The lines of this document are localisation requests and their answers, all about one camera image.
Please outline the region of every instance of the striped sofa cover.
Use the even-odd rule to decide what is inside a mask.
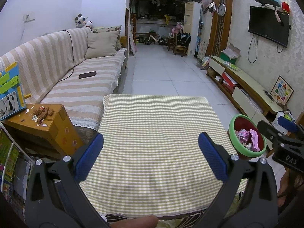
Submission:
[[[64,105],[85,143],[97,133],[104,112],[103,97],[113,93],[127,60],[125,48],[114,56],[86,60],[88,33],[92,32],[87,27],[51,33],[0,58],[1,71],[18,62],[23,93],[32,95],[26,103]],[[96,71],[96,76],[78,78],[79,74],[92,71]]]

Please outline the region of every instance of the framed picture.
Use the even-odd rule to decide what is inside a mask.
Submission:
[[[213,2],[214,2],[214,0],[201,0],[201,6],[202,6],[203,13],[207,12],[209,4],[213,3]]]
[[[279,101],[282,105],[285,105],[293,94],[293,89],[289,84],[279,75],[279,78],[271,90],[271,96],[275,101]]]

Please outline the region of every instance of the power cord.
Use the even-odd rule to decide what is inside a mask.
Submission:
[[[284,47],[282,48],[281,51],[279,51],[279,44],[278,44],[278,46],[277,46],[277,53],[281,53],[283,51],[283,49],[284,49]]]
[[[68,34],[69,34],[69,36],[70,36],[70,39],[71,39],[71,44],[72,44],[72,55],[73,55],[73,71],[72,71],[72,73],[68,76],[68,77],[66,77],[66,78],[64,78],[64,79],[62,79],[62,80],[59,80],[59,81],[64,81],[64,80],[66,80],[67,78],[69,78],[73,73],[74,73],[74,68],[75,68],[75,61],[74,61],[74,50],[73,50],[73,42],[72,42],[72,37],[71,37],[71,34],[67,31],[67,30],[63,30],[63,31],[66,31]]]
[[[249,49],[248,49],[248,54],[247,54],[247,58],[248,58],[248,61],[249,61],[250,63],[255,63],[256,60],[257,60],[257,56],[256,56],[256,58],[255,58],[255,60],[254,60],[253,62],[251,62],[251,61],[249,60],[249,52],[250,52],[250,48],[251,48],[251,44],[252,44],[253,37],[254,37],[254,34],[253,34],[253,36],[252,36],[252,39],[251,39],[251,42],[250,42],[250,46],[249,46]],[[257,49],[257,47],[258,47],[258,44],[259,44],[259,35],[257,36],[257,40],[256,40],[256,49]]]

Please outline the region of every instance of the patterned wallpaper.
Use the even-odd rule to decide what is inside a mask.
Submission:
[[[287,105],[297,118],[304,108],[304,15],[295,0],[287,1],[290,6],[290,25],[288,48],[277,53],[277,44],[259,37],[258,57],[255,63],[247,59],[252,34],[248,32],[250,6],[259,6],[254,0],[233,0],[232,21],[229,41],[241,50],[237,66],[246,71],[268,91],[281,75],[294,89]],[[249,59],[256,57],[256,44],[251,46]]]

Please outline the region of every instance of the smartphone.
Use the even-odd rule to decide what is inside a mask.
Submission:
[[[95,75],[96,75],[96,71],[80,74],[78,78],[82,79],[82,78],[92,77],[92,76],[95,76]]]

